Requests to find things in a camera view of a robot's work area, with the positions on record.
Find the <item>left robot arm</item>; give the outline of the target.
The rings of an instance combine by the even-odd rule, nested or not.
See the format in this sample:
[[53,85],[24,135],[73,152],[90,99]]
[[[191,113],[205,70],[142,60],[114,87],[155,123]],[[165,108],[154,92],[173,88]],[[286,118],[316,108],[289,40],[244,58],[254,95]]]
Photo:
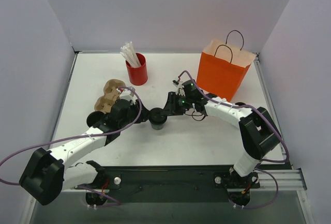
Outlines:
[[94,111],[87,117],[88,130],[81,138],[45,150],[39,148],[28,161],[19,185],[41,205],[54,201],[62,190],[89,185],[100,188],[109,183],[105,169],[95,161],[78,161],[108,145],[127,125],[147,121],[149,110],[138,100],[119,99],[109,113]]

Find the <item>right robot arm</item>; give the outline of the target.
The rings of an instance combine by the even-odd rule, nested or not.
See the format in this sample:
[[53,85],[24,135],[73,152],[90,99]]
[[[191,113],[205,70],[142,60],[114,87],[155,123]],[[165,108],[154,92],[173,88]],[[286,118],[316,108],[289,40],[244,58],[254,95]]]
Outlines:
[[204,117],[219,118],[240,130],[244,152],[233,166],[229,180],[236,187],[248,180],[248,175],[262,159],[279,144],[279,132],[265,108],[256,110],[227,102],[215,94],[205,94],[195,80],[174,80],[176,91],[169,92],[163,108],[153,108],[149,121],[153,128],[162,128],[169,116],[185,115],[193,110]]

